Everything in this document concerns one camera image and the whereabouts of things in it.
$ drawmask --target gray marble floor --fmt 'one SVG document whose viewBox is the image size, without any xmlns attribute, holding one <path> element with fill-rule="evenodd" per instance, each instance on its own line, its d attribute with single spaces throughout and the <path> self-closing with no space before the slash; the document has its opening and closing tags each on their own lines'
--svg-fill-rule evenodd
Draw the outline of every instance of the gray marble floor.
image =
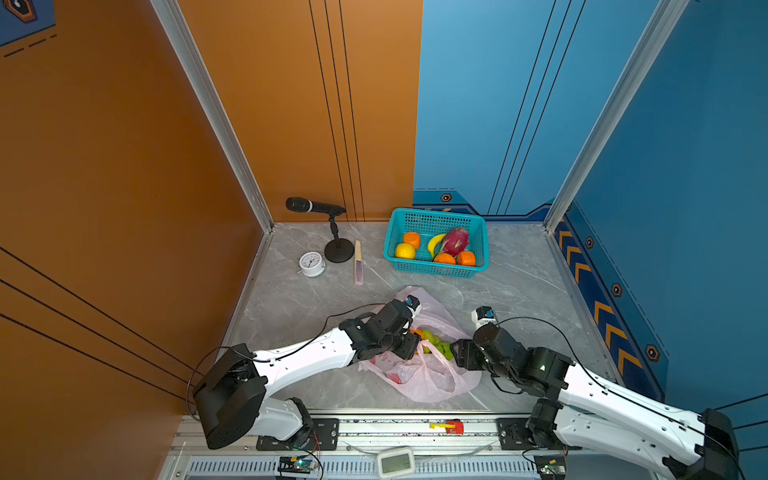
<svg viewBox="0 0 768 480">
<path fill-rule="evenodd" d="M 579 359 L 590 369 L 611 378 L 592 333 L 579 320 L 557 261 L 539 225 L 488 226 L 491 262 L 471 279 L 456 279 L 395 270 L 382 252 L 386 223 L 340 223 L 341 236 L 361 240 L 365 285 L 355 286 L 353 262 L 328 263 L 322 275 L 298 273 L 298 260 L 310 250 L 323 251 L 329 240 L 327 223 L 277 224 L 266 260 L 257 277 L 243 317 L 233 331 L 233 343 L 251 349 L 274 349 L 315 336 L 328 315 L 358 305 L 387 302 L 406 286 L 421 286 L 442 302 L 471 337 L 469 314 L 481 305 L 492 306 L 501 319 L 536 316 L 557 325 L 568 335 Z M 346 316 L 329 321 L 328 329 Z M 511 320 L 504 327 L 525 346 L 547 346 L 570 355 L 568 345 L 549 325 Z M 500 380 L 504 389 L 517 389 Z M 286 387 L 277 398 L 301 398 L 315 409 L 445 409 L 530 412 L 535 399 L 499 392 L 483 373 L 480 385 L 468 394 L 436 404 L 413 402 L 371 372 L 357 366 L 323 372 Z"/>
</svg>

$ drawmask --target orange wall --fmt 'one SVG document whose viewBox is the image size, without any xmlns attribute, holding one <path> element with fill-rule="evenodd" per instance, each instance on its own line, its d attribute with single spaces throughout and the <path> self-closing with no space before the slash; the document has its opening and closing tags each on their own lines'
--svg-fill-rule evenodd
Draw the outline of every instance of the orange wall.
<svg viewBox="0 0 768 480">
<path fill-rule="evenodd" d="M 285 199 L 412 204 L 422 2 L 180 2 L 275 221 Z"/>
<path fill-rule="evenodd" d="M 221 341 L 262 232 L 149 2 L 55 7 L 55 27 L 0 48 L 0 246 L 194 365 Z M 0 279 L 189 376 L 2 251 Z M 0 313 L 184 394 L 3 284 Z M 0 338 L 4 478 L 154 478 L 182 401 L 10 320 Z"/>
</svg>

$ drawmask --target plastic bag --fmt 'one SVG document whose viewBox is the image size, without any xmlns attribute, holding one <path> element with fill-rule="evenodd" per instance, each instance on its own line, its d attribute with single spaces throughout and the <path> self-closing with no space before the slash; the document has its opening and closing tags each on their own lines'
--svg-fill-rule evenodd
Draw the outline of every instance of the plastic bag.
<svg viewBox="0 0 768 480">
<path fill-rule="evenodd" d="M 452 343 L 469 336 L 458 327 L 445 307 L 423 288 L 409 286 L 397 294 L 398 300 L 408 295 L 419 299 L 422 309 L 413 319 L 412 329 L 427 329 L 442 341 Z M 424 353 L 424 347 L 431 353 Z M 480 383 L 481 373 L 460 369 L 455 360 L 447 360 L 426 340 L 419 342 L 417 355 L 403 361 L 391 352 L 358 363 L 358 370 L 370 370 L 398 392 L 415 402 L 434 403 L 467 393 Z"/>
</svg>

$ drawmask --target yellow chevron stripe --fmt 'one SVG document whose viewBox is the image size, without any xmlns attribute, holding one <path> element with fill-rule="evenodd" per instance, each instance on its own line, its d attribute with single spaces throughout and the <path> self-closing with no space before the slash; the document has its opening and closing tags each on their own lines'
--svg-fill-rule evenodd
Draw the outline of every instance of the yellow chevron stripe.
<svg viewBox="0 0 768 480">
<path fill-rule="evenodd" d="M 615 326 L 611 325 L 610 323 L 605 324 L 605 344 L 608 346 L 608 349 L 611 349 L 611 334 L 615 333 L 616 335 L 619 335 L 623 339 L 627 339 L 627 334 L 616 328 Z"/>
<path fill-rule="evenodd" d="M 586 270 L 588 272 L 592 271 L 589 265 L 584 265 L 583 263 L 576 262 L 576 272 L 574 273 L 574 276 L 576 277 L 576 283 L 578 283 L 578 273 L 581 272 L 582 270 Z"/>
<path fill-rule="evenodd" d="M 563 250 L 563 237 L 573 237 L 574 234 L 565 230 L 560 232 L 560 250 Z"/>
<path fill-rule="evenodd" d="M 571 253 L 581 253 L 581 250 L 579 250 L 578 247 L 568 247 L 565 249 L 568 252 L 568 255 L 565 257 L 565 262 L 568 264 L 568 266 L 571 265 Z"/>
<path fill-rule="evenodd" d="M 633 357 L 629 353 L 626 353 L 622 349 L 619 349 L 619 373 L 621 376 L 624 376 L 624 360 L 629 360 L 630 362 L 634 363 L 640 368 L 643 368 L 643 366 L 640 364 L 640 360 Z"/>
<path fill-rule="evenodd" d="M 611 315 L 615 315 L 614 309 L 610 308 L 605 303 L 595 302 L 594 303 L 594 322 L 598 325 L 600 325 L 600 320 L 598 319 L 598 317 L 600 316 L 600 310 L 603 310 L 604 312 L 608 312 Z"/>
</svg>

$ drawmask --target microphone stand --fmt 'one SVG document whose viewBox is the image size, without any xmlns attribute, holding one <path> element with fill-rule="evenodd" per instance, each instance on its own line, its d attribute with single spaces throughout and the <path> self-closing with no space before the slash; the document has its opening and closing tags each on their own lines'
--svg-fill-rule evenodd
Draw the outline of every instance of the microphone stand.
<svg viewBox="0 0 768 480">
<path fill-rule="evenodd" d="M 346 238 L 339 238 L 339 226 L 336 225 L 336 215 L 335 213 L 328 214 L 333 240 L 326 245 L 325 254 L 329 262 L 344 263 L 355 254 L 355 246 Z"/>
</svg>

